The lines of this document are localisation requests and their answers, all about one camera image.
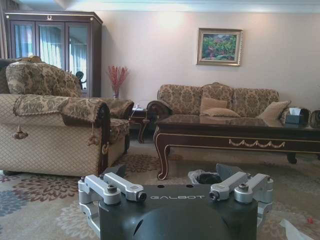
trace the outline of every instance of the wooden cabinet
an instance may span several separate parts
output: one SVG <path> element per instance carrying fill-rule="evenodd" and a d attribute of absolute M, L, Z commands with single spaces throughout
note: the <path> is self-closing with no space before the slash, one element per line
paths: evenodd
<path fill-rule="evenodd" d="M 94 12 L 5 11 L 10 58 L 42 61 L 82 76 L 86 97 L 101 95 L 102 21 Z"/>

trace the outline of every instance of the beige wall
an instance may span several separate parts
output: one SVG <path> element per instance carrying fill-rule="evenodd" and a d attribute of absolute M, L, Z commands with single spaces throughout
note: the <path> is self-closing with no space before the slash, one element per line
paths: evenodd
<path fill-rule="evenodd" d="M 120 97 L 145 107 L 162 84 L 271 88 L 281 100 L 320 109 L 320 14 L 97 11 L 102 28 L 102 87 L 108 65 L 130 74 Z M 196 65 L 198 28 L 244 29 L 242 64 Z"/>

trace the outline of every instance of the crown molding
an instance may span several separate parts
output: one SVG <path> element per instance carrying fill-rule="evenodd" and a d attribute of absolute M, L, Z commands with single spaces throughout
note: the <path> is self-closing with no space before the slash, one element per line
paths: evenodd
<path fill-rule="evenodd" d="M 16 0 L 32 4 L 36 0 Z M 57 8 L 77 11 L 169 11 L 217 13 L 320 13 L 320 0 L 43 0 Z"/>

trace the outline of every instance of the side table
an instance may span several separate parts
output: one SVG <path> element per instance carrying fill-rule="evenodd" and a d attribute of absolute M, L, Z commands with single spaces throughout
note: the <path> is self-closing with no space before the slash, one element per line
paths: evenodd
<path fill-rule="evenodd" d="M 139 124 L 139 134 L 138 142 L 143 144 L 144 141 L 144 131 L 150 120 L 148 119 L 148 110 L 145 108 L 133 108 L 130 117 L 130 123 Z"/>

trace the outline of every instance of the landscape painting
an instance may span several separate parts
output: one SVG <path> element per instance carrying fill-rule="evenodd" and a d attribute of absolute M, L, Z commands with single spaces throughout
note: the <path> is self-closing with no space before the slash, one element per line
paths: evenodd
<path fill-rule="evenodd" d="M 200 28 L 197 64 L 240 65 L 242 30 Z"/>

